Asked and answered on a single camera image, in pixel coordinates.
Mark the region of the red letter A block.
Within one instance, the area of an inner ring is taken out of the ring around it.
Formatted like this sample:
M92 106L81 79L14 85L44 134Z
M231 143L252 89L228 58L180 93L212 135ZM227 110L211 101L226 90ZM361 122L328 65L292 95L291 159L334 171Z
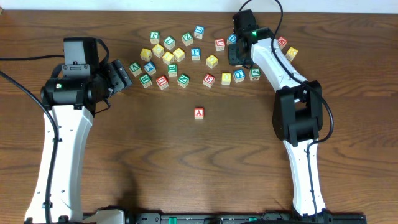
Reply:
M199 119L204 119L205 116L205 110L204 108L195 108L194 109L194 118L199 120Z

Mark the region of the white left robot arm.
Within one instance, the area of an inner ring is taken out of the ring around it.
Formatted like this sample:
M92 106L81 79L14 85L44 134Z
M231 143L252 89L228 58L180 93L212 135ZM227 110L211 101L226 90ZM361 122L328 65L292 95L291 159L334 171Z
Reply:
M39 176L25 223L81 223L81 175L96 104L132 85L119 60L99 58L101 39L67 37L64 63L42 87L45 139Z

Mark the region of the blue number 2 block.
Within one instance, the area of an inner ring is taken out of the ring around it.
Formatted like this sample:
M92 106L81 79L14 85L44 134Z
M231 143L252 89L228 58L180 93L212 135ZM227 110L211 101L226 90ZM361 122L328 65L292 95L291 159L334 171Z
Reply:
M149 61L144 65L144 70L150 76L156 73L156 67L153 62Z

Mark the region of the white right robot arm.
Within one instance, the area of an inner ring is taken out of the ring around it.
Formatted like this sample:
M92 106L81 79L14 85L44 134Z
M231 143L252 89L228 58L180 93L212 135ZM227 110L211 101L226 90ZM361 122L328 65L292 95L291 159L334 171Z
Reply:
M294 186L293 208L300 218L315 218L325 208L317 164L323 126L322 88L291 65L274 33L260 28L252 10L233 16L236 42L228 47L230 65L258 66L275 91L272 125L287 150Z

